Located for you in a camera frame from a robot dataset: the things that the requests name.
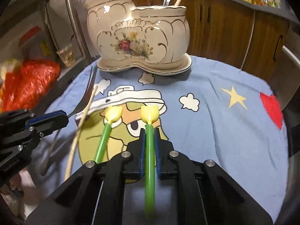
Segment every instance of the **blue tablecloth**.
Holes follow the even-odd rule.
[[[91,122],[103,120],[103,109],[123,105],[122,120],[113,126],[111,143],[105,158],[110,159],[115,148],[126,148],[136,139],[143,123],[138,119],[141,105],[157,105],[160,118],[156,126],[174,148],[191,160],[215,160],[276,220],[287,184],[287,132],[283,123],[279,129],[266,112],[260,93],[271,95],[268,84],[227,64],[192,56],[192,67],[175,76],[157,76],[134,68],[120,73],[98,71],[99,91],[94,97],[79,141],[73,172],[93,157],[90,150],[99,137]],[[47,110],[73,111],[82,98],[90,68],[85,68],[64,94]],[[42,139],[33,151],[30,171],[36,185],[46,195],[62,182],[68,152],[75,130],[75,116],[62,129],[47,175],[36,174],[45,158],[46,150],[55,133]],[[172,181],[156,183],[156,210],[159,219],[154,224],[175,224],[175,186]],[[126,185],[123,224],[144,224],[143,181]]]

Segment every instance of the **metal fork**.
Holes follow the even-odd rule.
[[[92,78],[91,78],[91,75],[92,75],[92,69],[93,69],[93,68],[91,68],[90,77],[89,77],[89,79],[88,79],[89,83],[88,83],[87,86],[86,86],[85,93],[84,93],[84,95],[83,95],[81,101],[80,101],[80,102],[78,103],[78,105],[75,107],[75,109],[68,115],[68,118],[72,117],[72,116],[73,116],[74,114],[76,114],[76,113],[79,113],[79,112],[83,111],[84,108],[86,107],[86,105],[88,104],[89,100],[90,100],[90,97],[91,97],[91,94],[92,94],[92,91],[93,91],[93,87],[94,87],[94,84],[95,84],[95,78],[96,78],[96,73],[97,73],[98,67],[96,66],[96,67],[94,68],[93,76],[92,76]],[[47,173],[47,171],[48,171],[48,168],[49,168],[49,167],[48,167],[48,162],[49,162],[49,159],[50,159],[50,155],[51,155],[52,150],[53,150],[53,148],[54,148],[54,146],[55,146],[55,144],[56,144],[56,142],[57,142],[57,140],[58,140],[58,135],[59,135],[60,131],[61,131],[61,129],[59,129],[59,130],[56,132],[55,137],[54,137],[54,139],[53,139],[53,142],[52,142],[52,144],[50,145],[50,148],[49,148],[49,150],[48,150],[47,156],[46,156],[45,160],[44,160],[43,163],[42,163],[42,166],[41,166],[41,169],[40,169],[40,174],[41,174],[42,176],[44,176],[44,175]]]

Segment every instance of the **white ceramic pot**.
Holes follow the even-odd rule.
[[[182,64],[190,40],[183,6],[135,7],[131,0],[89,0],[88,32],[109,68]]]

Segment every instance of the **cartoon duck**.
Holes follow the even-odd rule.
[[[163,114],[167,107],[157,90],[135,91],[132,85],[120,85],[113,91],[108,91],[107,97],[92,102],[88,117],[78,141],[79,156],[82,163],[93,160],[98,147],[104,124],[106,123],[105,111],[109,106],[122,106],[122,117],[112,124],[112,131],[107,143],[103,161],[110,160],[114,155],[125,151],[127,144],[137,140],[141,128],[145,123],[141,120],[141,107],[157,105],[159,114]],[[75,116],[78,123],[83,112]],[[161,120],[153,123],[154,128],[159,128],[161,138],[168,140],[161,127]]]

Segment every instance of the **silver bolt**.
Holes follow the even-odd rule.
[[[87,162],[85,163],[85,166],[86,166],[87,168],[91,168],[91,167],[95,166],[95,162],[94,162],[94,161],[87,161]]]
[[[177,151],[170,151],[170,156],[177,157],[179,156],[179,153]]]
[[[216,163],[213,160],[209,159],[205,161],[205,164],[209,167],[213,167]]]
[[[131,153],[129,151],[123,151],[121,154],[121,156],[125,157],[125,158],[130,157],[130,155],[131,155]]]

